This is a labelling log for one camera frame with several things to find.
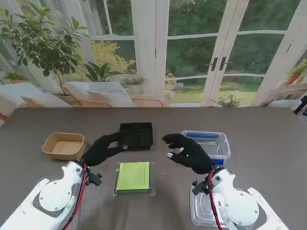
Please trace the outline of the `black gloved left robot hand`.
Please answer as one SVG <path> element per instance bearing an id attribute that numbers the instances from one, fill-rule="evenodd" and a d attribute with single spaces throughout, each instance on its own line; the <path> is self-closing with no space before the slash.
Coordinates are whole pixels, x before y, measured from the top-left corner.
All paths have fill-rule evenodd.
<path id="1" fill-rule="evenodd" d="M 92 167 L 103 163 L 106 159 L 113 157 L 120 152 L 127 151 L 129 147 L 124 148 L 123 145 L 109 147 L 111 143 L 123 141 L 127 136 L 128 134 L 124 132 L 116 132 L 101 136 L 81 157 L 81 162 Z"/>

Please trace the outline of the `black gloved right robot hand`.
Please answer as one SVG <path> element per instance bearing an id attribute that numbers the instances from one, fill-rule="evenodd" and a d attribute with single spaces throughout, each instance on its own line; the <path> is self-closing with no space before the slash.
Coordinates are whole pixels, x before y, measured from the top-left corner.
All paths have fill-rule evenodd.
<path id="1" fill-rule="evenodd" d="M 193 139 L 182 134 L 168 134 L 162 137 L 170 149 L 183 148 L 180 153 L 168 153 L 172 161 L 191 168 L 197 174 L 207 174 L 215 168 L 215 163 L 203 148 Z"/>

